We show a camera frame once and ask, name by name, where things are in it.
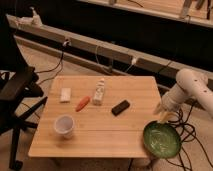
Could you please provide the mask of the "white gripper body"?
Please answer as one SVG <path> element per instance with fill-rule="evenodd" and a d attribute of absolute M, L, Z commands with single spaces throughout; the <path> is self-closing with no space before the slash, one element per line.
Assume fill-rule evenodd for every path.
<path fill-rule="evenodd" d="M 161 104 L 165 110 L 177 111 L 184 102 L 184 91 L 175 84 L 162 96 Z"/>

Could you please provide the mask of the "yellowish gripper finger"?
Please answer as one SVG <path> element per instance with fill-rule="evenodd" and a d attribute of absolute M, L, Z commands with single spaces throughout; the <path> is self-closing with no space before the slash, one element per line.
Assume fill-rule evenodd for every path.
<path fill-rule="evenodd" d="M 163 111 L 163 106 L 161 103 L 158 103 L 157 106 L 155 107 L 153 113 L 154 114 L 159 114 Z"/>
<path fill-rule="evenodd" d="M 164 112 L 161 113 L 161 116 L 160 116 L 158 122 L 159 122 L 160 124 L 164 124 L 164 123 L 166 123 L 166 122 L 169 120 L 169 118 L 170 118 L 172 115 L 173 115 L 172 112 L 164 111 Z"/>

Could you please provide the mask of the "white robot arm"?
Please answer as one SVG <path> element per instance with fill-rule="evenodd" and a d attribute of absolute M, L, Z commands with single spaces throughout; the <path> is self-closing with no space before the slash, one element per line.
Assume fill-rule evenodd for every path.
<path fill-rule="evenodd" d="M 195 97 L 201 106 L 213 116 L 213 92 L 207 87 L 208 77 L 191 69 L 181 69 L 176 74 L 176 84 L 166 92 L 154 110 L 160 115 L 158 123 L 165 123 L 190 97 Z"/>

